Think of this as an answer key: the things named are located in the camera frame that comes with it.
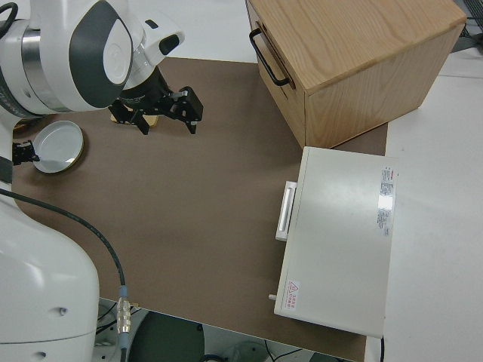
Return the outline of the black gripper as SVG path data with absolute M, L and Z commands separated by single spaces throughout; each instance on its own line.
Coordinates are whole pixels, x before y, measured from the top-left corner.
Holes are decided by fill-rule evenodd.
M 168 117 L 182 121 L 191 134 L 196 133 L 203 115 L 203 105 L 195 91 L 183 87 L 172 93 L 160 72 L 153 72 L 144 82 L 123 90 L 108 110 L 116 123 L 134 125 L 143 135 L 149 133 L 149 124 L 140 110 L 168 111 Z

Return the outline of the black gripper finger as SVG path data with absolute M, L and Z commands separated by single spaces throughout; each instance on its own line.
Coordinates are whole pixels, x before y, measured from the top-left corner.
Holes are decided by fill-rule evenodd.
M 37 161 L 40 161 L 40 157 L 36 154 L 31 140 L 23 143 L 12 143 L 12 162 L 14 166 Z

